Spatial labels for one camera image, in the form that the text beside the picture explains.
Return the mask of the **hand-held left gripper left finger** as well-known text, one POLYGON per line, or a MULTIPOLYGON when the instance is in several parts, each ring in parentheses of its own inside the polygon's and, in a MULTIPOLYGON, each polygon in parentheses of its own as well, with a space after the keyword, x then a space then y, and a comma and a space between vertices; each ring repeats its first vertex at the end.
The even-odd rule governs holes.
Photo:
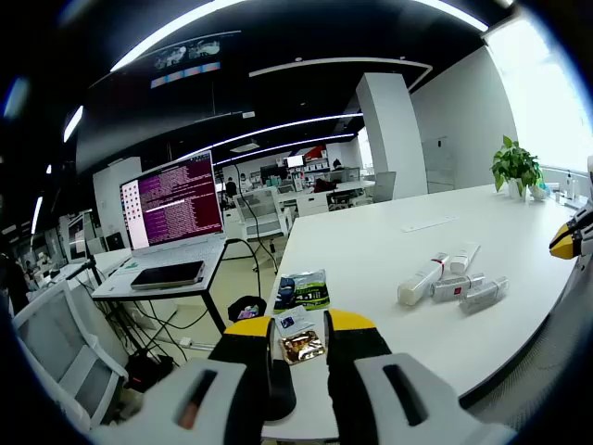
POLYGON ((270 396, 269 316, 240 321, 210 356, 177 368, 143 396, 139 412, 90 433, 93 444, 259 444, 270 396))

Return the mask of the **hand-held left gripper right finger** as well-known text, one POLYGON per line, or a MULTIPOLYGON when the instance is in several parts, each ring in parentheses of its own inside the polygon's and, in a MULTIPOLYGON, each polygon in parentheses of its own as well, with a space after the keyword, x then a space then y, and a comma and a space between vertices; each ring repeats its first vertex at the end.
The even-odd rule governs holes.
POLYGON ((328 393, 343 444, 509 444, 515 433, 465 411, 454 389, 375 324, 354 312, 324 314, 328 393))

